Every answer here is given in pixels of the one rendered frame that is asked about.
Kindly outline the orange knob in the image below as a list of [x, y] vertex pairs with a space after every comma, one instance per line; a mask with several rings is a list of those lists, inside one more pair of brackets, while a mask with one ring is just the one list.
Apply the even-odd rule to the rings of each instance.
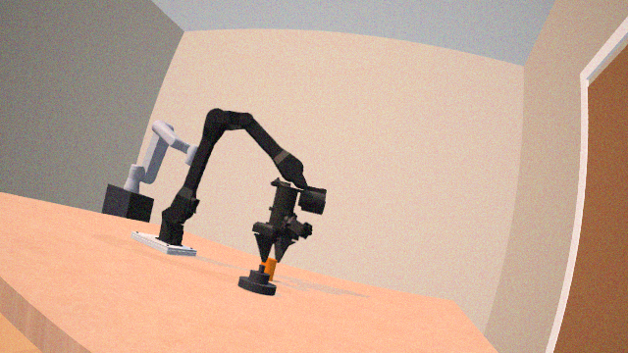
[[266, 266], [264, 273], [267, 273], [267, 274], [270, 275], [269, 281], [273, 281], [273, 278], [274, 278], [273, 275], [274, 275], [274, 272], [275, 272], [275, 268], [277, 266], [277, 262], [278, 262], [278, 260], [273, 259], [273, 258], [269, 258], [269, 257], [268, 257], [266, 263], [261, 262], [262, 265]]

